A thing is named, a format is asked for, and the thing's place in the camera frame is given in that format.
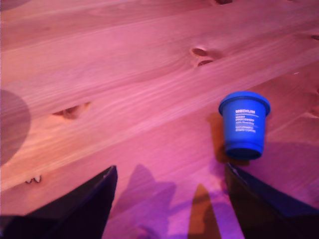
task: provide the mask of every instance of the blue plastic cup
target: blue plastic cup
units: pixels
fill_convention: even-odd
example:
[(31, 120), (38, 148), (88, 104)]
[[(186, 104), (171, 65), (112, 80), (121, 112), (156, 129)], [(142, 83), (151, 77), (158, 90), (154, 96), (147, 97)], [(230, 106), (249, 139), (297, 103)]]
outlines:
[(270, 113), (268, 100), (254, 92), (238, 91), (223, 99), (218, 110), (224, 119), (227, 155), (243, 160), (259, 158)]

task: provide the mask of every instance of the wooden table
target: wooden table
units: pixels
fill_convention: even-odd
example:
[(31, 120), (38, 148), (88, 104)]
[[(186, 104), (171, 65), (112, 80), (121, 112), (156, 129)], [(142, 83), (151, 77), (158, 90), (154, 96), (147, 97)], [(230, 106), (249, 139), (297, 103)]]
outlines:
[(105, 238), (243, 238), (217, 110), (239, 90), (272, 106), (245, 169), (319, 208), (318, 35), (317, 0), (2, 0), (1, 213), (114, 164)]

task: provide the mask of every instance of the wooden floor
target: wooden floor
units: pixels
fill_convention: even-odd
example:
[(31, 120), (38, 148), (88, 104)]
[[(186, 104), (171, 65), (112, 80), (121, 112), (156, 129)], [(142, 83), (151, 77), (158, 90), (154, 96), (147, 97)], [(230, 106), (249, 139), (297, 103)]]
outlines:
[(105, 238), (243, 238), (218, 113), (239, 90), (272, 106), (244, 169), (319, 209), (319, 1), (2, 0), (1, 213), (117, 165)]

